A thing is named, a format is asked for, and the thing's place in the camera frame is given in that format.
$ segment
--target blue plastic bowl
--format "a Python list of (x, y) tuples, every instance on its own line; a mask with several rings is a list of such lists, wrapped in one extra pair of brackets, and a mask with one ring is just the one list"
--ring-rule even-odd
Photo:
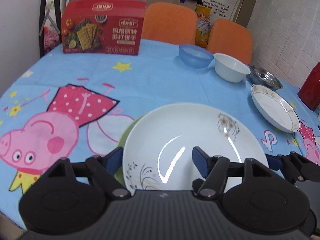
[(181, 61), (191, 68), (205, 68), (214, 59), (213, 54), (195, 45), (183, 44), (179, 48)]

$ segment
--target table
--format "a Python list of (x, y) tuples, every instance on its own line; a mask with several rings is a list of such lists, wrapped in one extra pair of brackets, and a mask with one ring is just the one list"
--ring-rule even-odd
[[(63, 54), (58, 46), (25, 72), (0, 100), (1, 212), (25, 228), (18, 212), (22, 192), (55, 160), (106, 154), (134, 119), (176, 102), (227, 112), (251, 130), (265, 153), (296, 151), (317, 160), (319, 155), (305, 150), (305, 134), (281, 132), (261, 116), (248, 80), (226, 82), (212, 68), (185, 66), (178, 55), (176, 45), (147, 40), (139, 56)], [(293, 105), (316, 148), (317, 115), (297, 97), (298, 88), (283, 86), (278, 93)]]

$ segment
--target pig eye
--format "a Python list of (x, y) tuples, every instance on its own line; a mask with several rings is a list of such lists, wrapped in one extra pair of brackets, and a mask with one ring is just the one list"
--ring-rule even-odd
[(28, 152), (25, 158), (25, 162), (30, 164), (35, 160), (35, 154), (34, 152)]
[(20, 160), (22, 156), (22, 152), (20, 150), (16, 150), (14, 153), (13, 153), (13, 156), (12, 156), (12, 160), (14, 162), (17, 162), (18, 160)]

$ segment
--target red kettle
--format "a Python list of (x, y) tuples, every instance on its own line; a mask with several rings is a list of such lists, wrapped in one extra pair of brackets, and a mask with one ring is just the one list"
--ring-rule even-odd
[(320, 62), (311, 70), (298, 97), (312, 111), (320, 104)]

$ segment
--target white brick wall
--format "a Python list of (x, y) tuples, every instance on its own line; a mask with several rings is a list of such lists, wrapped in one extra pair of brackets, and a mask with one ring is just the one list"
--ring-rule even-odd
[(252, 63), (301, 87), (320, 61), (320, 0), (257, 0)]

